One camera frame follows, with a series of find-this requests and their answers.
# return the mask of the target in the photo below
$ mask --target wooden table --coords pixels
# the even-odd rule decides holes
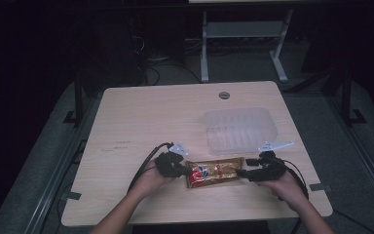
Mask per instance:
[[[221,99],[220,92],[228,92],[230,98]],[[97,224],[126,195],[141,163],[161,143],[182,141],[189,152],[186,157],[189,161],[258,157],[257,153],[209,154],[204,113],[232,107],[268,108],[278,129],[277,141],[295,142],[293,146],[276,150],[277,156],[296,164],[307,184],[320,183],[274,82],[108,89],[71,189],[81,197],[79,200],[68,199],[62,223],[66,226]],[[309,193],[320,214],[331,215],[332,208],[325,192],[309,190]],[[247,179],[189,189],[183,176],[141,202],[130,223],[296,216],[297,213],[272,196],[268,188]]]

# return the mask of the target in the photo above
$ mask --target plastic container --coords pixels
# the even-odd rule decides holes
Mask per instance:
[[[265,141],[275,141],[278,129],[264,107],[217,109],[205,112],[211,154],[257,152]]]

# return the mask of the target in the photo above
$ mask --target snack bar package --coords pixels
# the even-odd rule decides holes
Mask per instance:
[[[241,169],[244,157],[203,162],[186,162],[192,168],[187,178],[187,187],[203,187],[239,179],[235,169]]]

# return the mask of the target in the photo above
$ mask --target person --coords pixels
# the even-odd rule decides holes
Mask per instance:
[[[138,204],[161,186],[174,180],[174,178],[160,175],[157,168],[155,168],[154,161],[150,161],[145,168],[146,170],[129,193],[95,226],[91,234],[123,233]],[[289,172],[286,172],[278,180],[261,181],[257,184],[271,188],[275,196],[281,197],[293,211],[298,213],[308,233],[334,233],[312,203],[305,197],[302,189]]]

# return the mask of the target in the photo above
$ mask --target forearm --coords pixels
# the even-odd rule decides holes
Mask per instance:
[[[310,234],[334,233],[332,228],[326,223],[323,217],[318,213],[315,207],[309,201],[300,204],[296,212],[299,214],[302,222],[305,224]]]
[[[93,229],[91,234],[123,233],[135,208],[143,197],[136,193],[127,194],[123,200]]]

